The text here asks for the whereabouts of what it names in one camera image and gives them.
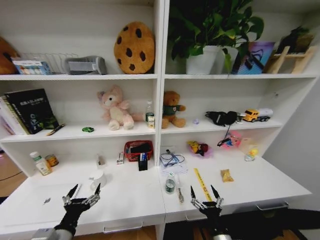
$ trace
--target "small white cup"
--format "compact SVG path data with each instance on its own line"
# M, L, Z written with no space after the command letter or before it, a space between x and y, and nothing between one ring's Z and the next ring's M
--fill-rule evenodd
M92 180L92 183L90 184L90 188L93 191L96 190L99 184L100 184L100 188L102 188L107 183L106 175L102 170L97 170L92 172L90 174L89 180Z

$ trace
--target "red basket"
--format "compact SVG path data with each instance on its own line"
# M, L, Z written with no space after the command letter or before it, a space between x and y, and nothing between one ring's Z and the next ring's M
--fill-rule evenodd
M138 162L138 158L140 156L140 153L127 153L130 149L130 147L138 147L141 146L142 144L149 144L151 151L148 151L146 153L147 155L147 159L150 160L151 155L154 151L154 146L152 144L152 141L145 141L145 140L137 140L137 141L128 141L125 145L124 145L124 156L129 160L129 162Z

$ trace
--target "toy truck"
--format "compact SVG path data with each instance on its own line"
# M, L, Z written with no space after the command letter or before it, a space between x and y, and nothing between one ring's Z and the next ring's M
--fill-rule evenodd
M258 110L247 109L244 113L245 117L243 120L254 123L256 121L267 122L274 114L274 111L272 111L270 108L260 108Z

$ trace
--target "wooden easel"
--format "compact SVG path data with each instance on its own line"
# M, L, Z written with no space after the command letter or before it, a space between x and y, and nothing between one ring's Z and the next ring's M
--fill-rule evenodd
M285 59L295 59L292 74L300 74L303 72L308 62L315 54L317 47L311 46L304 54L288 54L290 47L286 46L281 54L274 54L270 57L265 66L265 73L277 74L284 63Z

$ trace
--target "yellow tape measure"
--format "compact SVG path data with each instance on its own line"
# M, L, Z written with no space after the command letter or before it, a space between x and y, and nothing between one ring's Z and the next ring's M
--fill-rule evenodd
M195 172L195 175L196 175L197 178L198 178L198 181L199 181L199 183L200 183L200 185L201 185L201 188L202 188L202 190L203 190L203 192L204 192L204 195L205 195L206 199L208 200L208 202L212 202L212 198L211 198L211 196L210 196L210 194L209 194L209 192L208 192L208 189L207 189L207 187L206 187L206 185L205 185L205 182L202 180L202 178L201 178L201 176L200 176L200 173L199 173L199 171L198 171L198 168L194 168L193 170L194 170L194 172Z

